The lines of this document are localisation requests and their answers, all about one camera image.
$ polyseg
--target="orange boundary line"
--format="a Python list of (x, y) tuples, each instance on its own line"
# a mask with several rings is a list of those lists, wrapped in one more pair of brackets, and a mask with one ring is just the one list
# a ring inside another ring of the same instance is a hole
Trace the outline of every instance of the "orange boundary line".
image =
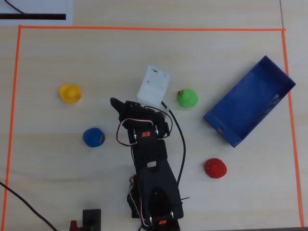
[[(9, 184), (9, 174), (10, 174), (11, 148), (12, 148), (13, 124), (14, 124), (14, 109), (15, 109), (16, 80), (17, 80), (18, 57), (19, 57), (19, 47), (20, 47), (20, 34), (21, 34), (21, 26), (19, 25), (18, 26), (18, 35), (17, 35), (16, 56), (15, 56), (15, 69), (14, 69), (12, 105), (11, 105), (10, 135), (9, 135), (8, 157), (7, 157), (7, 162), (6, 162), (5, 185)], [(1, 231), (4, 231), (7, 195), (8, 195), (8, 190), (4, 189)]]
[(155, 28), (117, 26), (21, 26), (24, 29), (91, 29), (91, 30), (152, 30), (152, 31), (285, 31), (284, 28)]
[[(287, 52), (286, 52), (286, 49), (285, 49), (285, 38), (284, 38), (284, 32), (283, 31), (281, 31), (281, 37), (282, 37), (282, 49), (283, 49), (283, 58), (284, 58), (284, 69), (285, 69), (285, 73), (287, 75), (289, 75), (288, 61), (287, 61)], [(290, 92), (288, 93), (288, 101), (289, 101), (291, 131), (292, 131), (292, 141), (293, 141), (293, 152), (294, 152), (294, 164), (295, 164), (295, 176), (296, 176), (296, 188), (297, 188), (298, 213), (299, 213), (300, 226), (304, 227), (304, 216), (303, 216), (303, 208), (302, 208), (302, 197), (301, 197), (301, 188), (300, 188), (300, 180), (299, 180), (299, 169), (298, 169), (298, 159), (297, 159), (297, 149), (296, 149), (296, 138), (295, 138), (293, 109), (292, 109), (292, 98), (291, 98), (291, 93)]]
[[(12, 138), (13, 138), (13, 124), (14, 124), (16, 80), (17, 80), (18, 58), (19, 58), (19, 48), (20, 48), (20, 36), (21, 36), (22, 28), (24, 29), (147, 30), (147, 31), (281, 31), (284, 68), (285, 68), (285, 73), (288, 75), (288, 63), (287, 63), (285, 38), (284, 38), (285, 28), (146, 28), (146, 27), (111, 27), (111, 26), (21, 26), (19, 25), (18, 35), (17, 35), (16, 56), (15, 56), (15, 69), (14, 69), (14, 79), (13, 79), (11, 120), (10, 120), (10, 135), (9, 135), (5, 185), (9, 184), (11, 149), (12, 149)], [(299, 219), (300, 219), (301, 227), (304, 227), (304, 218), (303, 218), (302, 200), (301, 200), (301, 188), (300, 188), (299, 170), (298, 170), (298, 159), (297, 159), (297, 150), (296, 150), (294, 118), (293, 118), (292, 99), (291, 99), (290, 92), (288, 93), (288, 101), (289, 101), (291, 131), (292, 131), (293, 150), (294, 150)], [(4, 231), (6, 205), (7, 205), (7, 189), (4, 190), (3, 210), (2, 210), (2, 220), (1, 220), (1, 230), (0, 231)]]

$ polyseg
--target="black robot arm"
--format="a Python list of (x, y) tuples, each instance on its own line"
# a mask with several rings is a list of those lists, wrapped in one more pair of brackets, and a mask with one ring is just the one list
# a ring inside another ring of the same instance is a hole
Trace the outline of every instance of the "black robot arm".
[(128, 130), (129, 142), (133, 144), (131, 148), (136, 168), (133, 187), (128, 195), (132, 217), (140, 218), (146, 230), (179, 231), (178, 219), (183, 217), (183, 208), (162, 139), (165, 134), (169, 135), (163, 114), (136, 102), (123, 103), (111, 98), (110, 103), (119, 112), (120, 121), (128, 118), (152, 121), (126, 120), (123, 123)]

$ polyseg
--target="paper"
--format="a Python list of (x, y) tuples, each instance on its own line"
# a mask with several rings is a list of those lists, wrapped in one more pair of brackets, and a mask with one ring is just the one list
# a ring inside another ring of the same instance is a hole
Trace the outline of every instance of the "paper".
[[(0, 19), (3, 25), (36, 25), (36, 26), (70, 26), (73, 21), (73, 0), (8, 0), (24, 13), (55, 13), (66, 14), (66, 20), (29, 20), (29, 19)], [(5, 1), (0, 0), (1, 13), (19, 13)]]

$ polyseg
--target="toy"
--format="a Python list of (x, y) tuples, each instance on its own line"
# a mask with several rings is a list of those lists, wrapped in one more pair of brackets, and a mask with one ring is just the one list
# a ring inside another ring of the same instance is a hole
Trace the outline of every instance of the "toy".
[(204, 164), (207, 175), (211, 178), (218, 179), (227, 173), (226, 165), (217, 158), (208, 159)]
[(91, 148), (98, 147), (104, 143), (105, 135), (99, 128), (90, 128), (83, 133), (83, 141)]
[(197, 94), (191, 89), (178, 92), (178, 102), (182, 107), (193, 107), (198, 103)]
[(64, 84), (59, 88), (59, 95), (65, 103), (76, 103), (81, 97), (81, 91), (75, 84)]

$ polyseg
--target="blue plastic bin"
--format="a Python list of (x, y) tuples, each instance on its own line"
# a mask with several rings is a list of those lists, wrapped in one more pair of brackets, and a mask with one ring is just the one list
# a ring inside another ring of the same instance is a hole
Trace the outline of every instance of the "blue plastic bin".
[(204, 119), (236, 147), (294, 86), (293, 80), (264, 56)]

